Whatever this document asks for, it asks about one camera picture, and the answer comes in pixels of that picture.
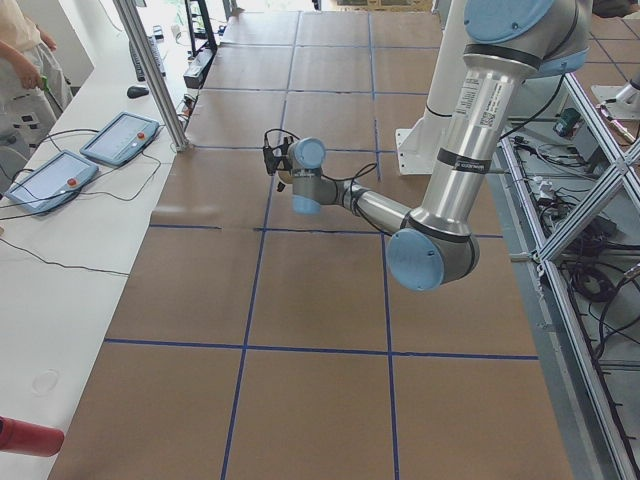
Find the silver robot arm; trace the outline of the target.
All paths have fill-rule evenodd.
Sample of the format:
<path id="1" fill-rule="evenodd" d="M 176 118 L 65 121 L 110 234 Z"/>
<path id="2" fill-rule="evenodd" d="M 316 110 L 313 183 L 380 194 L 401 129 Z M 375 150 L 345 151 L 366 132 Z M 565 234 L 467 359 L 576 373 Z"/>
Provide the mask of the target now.
<path id="1" fill-rule="evenodd" d="M 293 186 L 293 208 L 315 214 L 339 205 L 390 235 L 388 267 L 414 291 L 459 280 L 476 267 L 480 249 L 468 217 L 491 167 L 514 95 L 529 78 L 579 69 L 587 56 L 589 1 L 468 1 L 450 13 L 447 39 L 466 74 L 435 157 L 422 203 L 409 208 L 354 180 L 323 175 L 324 144 L 307 137 L 289 143 L 284 166 Z"/>

